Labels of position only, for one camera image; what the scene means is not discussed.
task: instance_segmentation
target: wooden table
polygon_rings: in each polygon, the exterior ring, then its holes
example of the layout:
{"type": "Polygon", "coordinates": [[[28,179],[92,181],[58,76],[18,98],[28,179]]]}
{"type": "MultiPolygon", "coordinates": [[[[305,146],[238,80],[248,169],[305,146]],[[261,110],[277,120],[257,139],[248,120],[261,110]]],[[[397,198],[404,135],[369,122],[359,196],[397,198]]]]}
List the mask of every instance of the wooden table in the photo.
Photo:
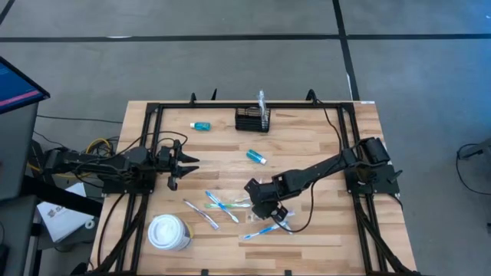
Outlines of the wooden table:
{"type": "MultiPolygon", "coordinates": [[[[146,105],[147,102],[143,101],[129,102],[118,150],[140,136],[146,105]]],[[[361,138],[378,136],[383,139],[375,104],[356,102],[354,106],[361,138]]],[[[328,110],[328,115],[339,129],[335,110],[328,110]]],[[[208,209],[207,212],[221,228],[214,231],[203,218],[182,203],[185,198],[204,208],[205,203],[211,203],[205,196],[205,189],[224,202],[241,198],[247,196],[243,187],[252,177],[266,182],[277,173],[303,169],[337,154],[338,138],[322,109],[273,110],[272,126],[267,134],[236,131],[234,109],[167,109],[163,112],[162,124],[161,130],[186,134],[189,141],[183,152],[201,161],[197,163],[197,171],[179,181],[176,192],[167,188],[167,174],[159,176],[148,205],[138,274],[199,274],[201,269],[209,269],[210,274],[284,274],[285,270],[303,275],[364,274],[353,202],[346,192],[342,172],[317,183],[311,224],[294,235],[277,230],[250,241],[241,241],[240,235],[257,232],[271,225],[272,220],[250,222],[250,210],[234,209],[232,212],[241,222],[236,224],[223,211],[208,209]],[[210,122],[212,130],[199,132],[190,129],[189,123],[197,121],[210,122]],[[266,166],[250,161],[246,157],[249,149],[261,153],[268,160],[266,166]],[[161,251],[149,243],[147,227],[153,217],[162,214],[177,215],[191,225],[194,238],[189,248],[161,251]]],[[[148,140],[147,146],[150,146],[151,139],[148,140]]],[[[102,222],[117,197],[110,195],[104,200],[102,222]]],[[[103,259],[120,238],[127,199],[126,195],[110,217],[102,244],[103,259]]],[[[416,269],[400,206],[387,195],[377,195],[374,200],[382,237],[403,264],[416,269]]],[[[302,227],[308,218],[310,193],[304,192],[284,204],[296,213],[289,219],[291,227],[302,227]]],[[[97,260],[102,225],[99,224],[91,255],[93,264],[97,260]]],[[[371,238],[369,243],[373,266],[377,269],[371,238]]],[[[133,239],[128,243],[125,269],[130,267],[132,247],[133,239]]]]}

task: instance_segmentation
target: monitor screen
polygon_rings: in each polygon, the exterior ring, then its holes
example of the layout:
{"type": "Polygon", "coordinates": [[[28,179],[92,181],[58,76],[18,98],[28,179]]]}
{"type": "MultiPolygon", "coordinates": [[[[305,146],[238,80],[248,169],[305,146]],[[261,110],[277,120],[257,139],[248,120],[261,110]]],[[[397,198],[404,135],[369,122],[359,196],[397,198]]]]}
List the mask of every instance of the monitor screen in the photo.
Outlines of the monitor screen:
{"type": "Polygon", "coordinates": [[[46,92],[36,83],[0,60],[0,113],[43,100],[45,96],[46,92]]]}

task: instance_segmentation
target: gray floor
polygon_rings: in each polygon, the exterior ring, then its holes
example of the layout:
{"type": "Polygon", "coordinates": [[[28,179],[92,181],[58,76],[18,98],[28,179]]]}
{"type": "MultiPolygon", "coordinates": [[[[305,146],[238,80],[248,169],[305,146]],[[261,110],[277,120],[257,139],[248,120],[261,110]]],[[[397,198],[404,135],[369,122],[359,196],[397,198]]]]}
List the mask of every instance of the gray floor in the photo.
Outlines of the gray floor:
{"type": "MultiPolygon", "coordinates": [[[[491,33],[485,0],[341,0],[341,7],[348,34],[491,33]]],[[[0,37],[337,31],[329,0],[17,0],[0,37]]],[[[491,198],[459,183],[455,152],[491,137],[491,40],[349,46],[360,97],[377,102],[391,157],[404,170],[404,217],[419,270],[487,275],[491,198]]],[[[252,99],[260,88],[275,100],[302,99],[309,88],[325,100],[351,98],[336,40],[0,43],[0,55],[52,93],[40,104],[46,115],[122,120],[128,100],[183,100],[192,92],[207,99],[214,88],[224,100],[252,99]]],[[[38,119],[36,130],[81,149],[119,126],[38,119]]],[[[484,164],[477,157],[461,169],[470,186],[491,192],[484,164]]],[[[41,275],[68,273],[89,252],[89,245],[47,252],[41,275]]]]}

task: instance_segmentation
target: small bottle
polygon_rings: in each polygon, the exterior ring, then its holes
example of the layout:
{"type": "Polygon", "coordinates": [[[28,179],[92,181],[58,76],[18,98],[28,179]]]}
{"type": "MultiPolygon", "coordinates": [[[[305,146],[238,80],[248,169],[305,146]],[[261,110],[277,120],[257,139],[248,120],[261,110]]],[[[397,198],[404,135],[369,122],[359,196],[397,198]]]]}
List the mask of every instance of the small bottle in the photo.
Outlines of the small bottle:
{"type": "Polygon", "coordinates": [[[247,152],[247,157],[249,157],[252,161],[256,163],[261,163],[262,165],[265,165],[267,162],[266,159],[261,156],[261,154],[255,152],[252,149],[247,152]]]}
{"type": "Polygon", "coordinates": [[[203,123],[203,122],[196,122],[196,123],[191,123],[191,128],[195,130],[210,130],[212,128],[211,123],[203,123]]]}

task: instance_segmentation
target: yellow cable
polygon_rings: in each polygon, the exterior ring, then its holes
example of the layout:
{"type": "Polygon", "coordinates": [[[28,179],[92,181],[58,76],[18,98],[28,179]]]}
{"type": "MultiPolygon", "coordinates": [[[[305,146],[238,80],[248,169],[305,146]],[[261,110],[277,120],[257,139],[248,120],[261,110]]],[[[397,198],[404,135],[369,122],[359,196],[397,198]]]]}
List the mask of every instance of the yellow cable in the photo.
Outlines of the yellow cable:
{"type": "MultiPolygon", "coordinates": [[[[91,147],[92,147],[92,146],[93,146],[93,145],[94,145],[96,142],[99,142],[99,141],[102,141],[102,142],[106,143],[106,145],[107,145],[107,146],[110,148],[109,141],[107,141],[107,140],[106,140],[106,139],[104,139],[104,138],[97,138],[97,139],[95,139],[94,141],[92,141],[92,142],[89,144],[89,146],[88,146],[88,147],[87,147],[87,149],[86,149],[86,153],[88,153],[88,152],[91,150],[91,147]]],[[[39,168],[38,168],[38,167],[36,167],[36,166],[33,166],[33,165],[29,164],[29,162],[28,162],[28,167],[29,167],[29,168],[31,168],[31,169],[33,169],[33,170],[35,170],[35,171],[38,171],[38,172],[40,172],[40,171],[41,171],[41,169],[39,169],[39,168]]],[[[81,176],[79,176],[79,177],[80,177],[81,179],[83,179],[84,177],[87,177],[87,176],[89,176],[89,175],[90,175],[90,173],[85,173],[84,175],[81,175],[81,176]]],[[[57,173],[57,174],[56,174],[56,176],[60,176],[60,177],[66,178],[66,179],[76,179],[76,178],[77,178],[76,176],[69,176],[69,175],[66,175],[66,174],[63,174],[63,173],[57,173]]]]}

